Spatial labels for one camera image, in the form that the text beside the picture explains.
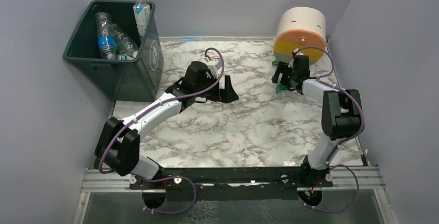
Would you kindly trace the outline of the clear unlabelled bottle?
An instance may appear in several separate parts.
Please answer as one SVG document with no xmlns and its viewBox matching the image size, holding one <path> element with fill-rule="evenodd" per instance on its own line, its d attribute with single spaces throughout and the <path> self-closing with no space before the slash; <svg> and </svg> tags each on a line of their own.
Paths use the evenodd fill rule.
<svg viewBox="0 0 439 224">
<path fill-rule="evenodd" d="M 136 58 L 139 51 L 137 44 L 128 36 L 128 34 L 116 23 L 112 22 L 113 34 L 117 45 L 120 48 L 120 53 L 123 53 L 132 58 Z"/>
</svg>

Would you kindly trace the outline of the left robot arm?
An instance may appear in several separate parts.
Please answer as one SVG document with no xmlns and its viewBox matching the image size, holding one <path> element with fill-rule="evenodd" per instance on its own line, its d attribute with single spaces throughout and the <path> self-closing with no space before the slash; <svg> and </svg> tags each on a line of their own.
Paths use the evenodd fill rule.
<svg viewBox="0 0 439 224">
<path fill-rule="evenodd" d="M 161 123 L 196 103 L 198 97 L 221 103 L 239 99 L 230 76 L 224 74 L 222 61 L 191 62 L 185 75 L 152 104 L 122 120 L 109 118 L 95 148 L 100 173 L 154 179 L 161 166 L 140 155 L 140 141 Z"/>
</svg>

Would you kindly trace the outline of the clear bottle blue wrap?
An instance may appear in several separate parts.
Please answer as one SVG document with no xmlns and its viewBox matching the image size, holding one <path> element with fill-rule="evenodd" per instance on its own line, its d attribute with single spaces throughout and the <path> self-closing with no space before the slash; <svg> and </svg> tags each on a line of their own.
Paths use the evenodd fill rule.
<svg viewBox="0 0 439 224">
<path fill-rule="evenodd" d="M 101 57 L 103 59 L 115 59 L 114 28 L 111 22 L 111 15 L 106 12 L 98 12 L 95 15 L 95 22 Z"/>
</svg>

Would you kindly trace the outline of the clear bottle grey blue label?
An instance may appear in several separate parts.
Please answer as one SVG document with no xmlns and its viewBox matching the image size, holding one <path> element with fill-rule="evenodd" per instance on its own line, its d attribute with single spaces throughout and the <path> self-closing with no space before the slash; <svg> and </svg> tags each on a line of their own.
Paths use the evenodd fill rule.
<svg viewBox="0 0 439 224">
<path fill-rule="evenodd" d="M 126 54 L 119 54 L 117 56 L 117 60 L 121 60 L 121 61 L 131 61 L 134 60 L 134 58 L 132 56 L 126 55 Z"/>
</svg>

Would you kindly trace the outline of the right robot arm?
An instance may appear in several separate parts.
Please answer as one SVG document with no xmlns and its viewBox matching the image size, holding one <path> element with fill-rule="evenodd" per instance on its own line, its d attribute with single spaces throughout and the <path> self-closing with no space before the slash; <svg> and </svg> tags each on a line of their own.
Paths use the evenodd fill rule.
<svg viewBox="0 0 439 224">
<path fill-rule="evenodd" d="M 305 184 L 322 181 L 340 146 L 364 129 L 359 91 L 330 85 L 310 73 L 309 58 L 294 55 L 289 63 L 277 62 L 272 77 L 278 93 L 297 92 L 322 104 L 320 123 L 323 134 L 313 151 L 304 158 L 298 175 Z"/>
</svg>

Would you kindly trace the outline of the clear bottle green white label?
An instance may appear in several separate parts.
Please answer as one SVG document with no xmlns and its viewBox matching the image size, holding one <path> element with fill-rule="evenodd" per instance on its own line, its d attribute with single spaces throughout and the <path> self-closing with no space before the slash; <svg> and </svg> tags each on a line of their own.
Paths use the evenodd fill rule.
<svg viewBox="0 0 439 224">
<path fill-rule="evenodd" d="M 278 62 L 279 61 L 273 61 L 272 62 L 272 67 L 274 69 L 276 69 L 276 66 L 277 66 Z M 277 94 L 278 98 L 285 98 L 285 97 L 290 97 L 291 96 L 292 92 L 290 90 L 290 86 L 289 85 L 281 85 L 281 84 L 275 84 L 275 85 L 276 85 L 275 91 L 276 91 L 276 94 Z"/>
</svg>

